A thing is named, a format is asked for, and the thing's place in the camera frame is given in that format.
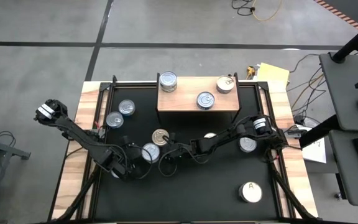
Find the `concrete floor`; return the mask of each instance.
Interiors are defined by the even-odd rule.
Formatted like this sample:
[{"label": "concrete floor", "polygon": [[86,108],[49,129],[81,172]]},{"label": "concrete floor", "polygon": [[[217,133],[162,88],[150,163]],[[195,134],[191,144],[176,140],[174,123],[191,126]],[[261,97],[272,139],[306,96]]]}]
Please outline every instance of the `concrete floor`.
[{"label": "concrete floor", "polygon": [[[94,42],[106,0],[0,1],[0,41]],[[268,16],[276,1],[260,0]],[[224,0],[115,0],[103,42],[342,45],[357,30],[313,0],[286,0],[272,21],[238,16]],[[46,99],[64,102],[73,118],[92,48],[0,47],[0,131],[14,133],[28,161],[13,158],[0,190],[0,220],[45,221],[67,146],[60,133],[32,118]],[[92,80],[154,80],[157,72],[222,75],[248,65],[269,63],[292,70],[304,55],[328,50],[107,49],[100,50]],[[318,58],[304,60],[290,76],[290,87],[310,79]],[[300,89],[288,93],[293,103]],[[334,114],[326,93],[308,116],[320,121]],[[333,175],[310,175],[320,217],[358,222],[358,207],[337,202]]]}]

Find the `wooden table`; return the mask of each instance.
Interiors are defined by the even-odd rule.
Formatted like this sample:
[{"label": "wooden table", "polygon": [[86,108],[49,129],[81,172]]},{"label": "wooden table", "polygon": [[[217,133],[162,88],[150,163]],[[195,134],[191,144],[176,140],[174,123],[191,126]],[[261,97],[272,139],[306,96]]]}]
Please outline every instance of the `wooden table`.
[{"label": "wooden table", "polygon": [[[78,105],[75,123],[83,129],[91,129],[93,125],[94,114],[96,110],[96,102],[99,95],[99,85],[101,82],[84,82],[81,92],[80,103]],[[285,90],[284,82],[272,81],[268,82],[270,99],[272,101],[273,112],[275,115],[277,126],[280,129],[288,129],[294,125],[290,103]],[[261,91],[262,104],[264,111],[267,110],[266,96]],[[106,99],[103,98],[100,122],[103,123],[104,109],[106,107]],[[299,147],[299,142],[296,139],[287,139],[291,146]],[[67,153],[78,149],[80,145],[77,142],[70,142]],[[285,148],[283,150],[283,158],[285,161],[285,168],[287,170],[288,181],[292,192],[296,195],[302,205],[312,215],[318,216],[316,205],[311,191],[308,173],[306,171],[305,163],[303,161],[302,152],[298,149]],[[81,189],[81,182],[83,180],[83,173],[86,161],[86,151],[80,150],[72,154],[65,161],[60,185],[58,187],[57,198],[52,214],[52,218],[58,218],[64,213],[67,207],[72,203],[77,193]],[[283,214],[285,217],[289,216],[287,200],[282,189],[280,190],[280,200],[283,207]],[[88,216],[90,204],[90,192],[85,198],[85,206],[83,210],[83,218]]]}]

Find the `striped hazard tape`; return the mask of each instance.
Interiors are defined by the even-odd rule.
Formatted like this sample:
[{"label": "striped hazard tape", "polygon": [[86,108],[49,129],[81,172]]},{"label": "striped hazard tape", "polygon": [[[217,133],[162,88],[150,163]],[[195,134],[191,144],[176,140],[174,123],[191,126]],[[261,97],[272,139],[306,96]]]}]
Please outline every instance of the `striped hazard tape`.
[{"label": "striped hazard tape", "polygon": [[351,18],[349,18],[342,12],[338,11],[337,9],[333,8],[323,0],[314,0],[314,1],[317,2],[320,6],[323,6],[324,8],[332,12],[335,16],[338,16],[342,20],[346,21],[348,24],[352,25],[354,28],[358,29],[358,22],[352,20]]}]

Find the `white paper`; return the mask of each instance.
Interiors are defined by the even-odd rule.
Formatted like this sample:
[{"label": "white paper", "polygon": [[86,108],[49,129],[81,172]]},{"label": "white paper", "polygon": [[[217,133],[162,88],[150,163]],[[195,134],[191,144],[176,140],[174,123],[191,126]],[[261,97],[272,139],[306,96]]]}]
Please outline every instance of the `white paper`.
[{"label": "white paper", "polygon": [[[311,128],[304,127],[297,125],[299,129],[302,130],[311,130]],[[302,149],[303,158],[307,159],[309,161],[315,161],[315,162],[321,162],[321,163],[327,163],[326,158],[326,147],[324,144],[324,138],[321,138],[314,143],[310,144],[307,147],[304,147]]]}]

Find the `yellow cable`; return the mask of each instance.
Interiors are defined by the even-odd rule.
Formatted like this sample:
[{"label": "yellow cable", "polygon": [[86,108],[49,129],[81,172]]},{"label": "yellow cable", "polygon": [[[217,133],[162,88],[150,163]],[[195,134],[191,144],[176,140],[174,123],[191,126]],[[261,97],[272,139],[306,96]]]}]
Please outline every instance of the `yellow cable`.
[{"label": "yellow cable", "polygon": [[[317,82],[317,80],[319,80],[320,78],[323,77],[323,74],[321,74],[319,77],[317,77],[316,79],[313,80],[313,82],[310,83],[310,85],[312,85],[313,83]],[[296,103],[298,102],[298,100],[301,98],[302,94],[309,88],[309,86],[306,86],[305,89],[302,90],[302,92],[299,94],[298,98],[295,100],[294,104],[291,106],[291,109],[293,109],[293,107],[296,105]]]},{"label": "yellow cable", "polygon": [[[255,3],[257,2],[257,0],[254,1],[254,3],[252,3],[252,7],[255,7]],[[274,12],[274,14],[272,16],[270,16],[268,19],[259,19],[256,15],[255,15],[255,11],[252,11],[252,15],[254,15],[255,19],[257,19],[260,22],[265,22],[265,21],[269,21],[271,19],[273,19],[276,14],[279,12],[279,10],[281,9],[281,6],[283,4],[283,0],[280,0],[280,5],[278,6],[278,9]]]}]

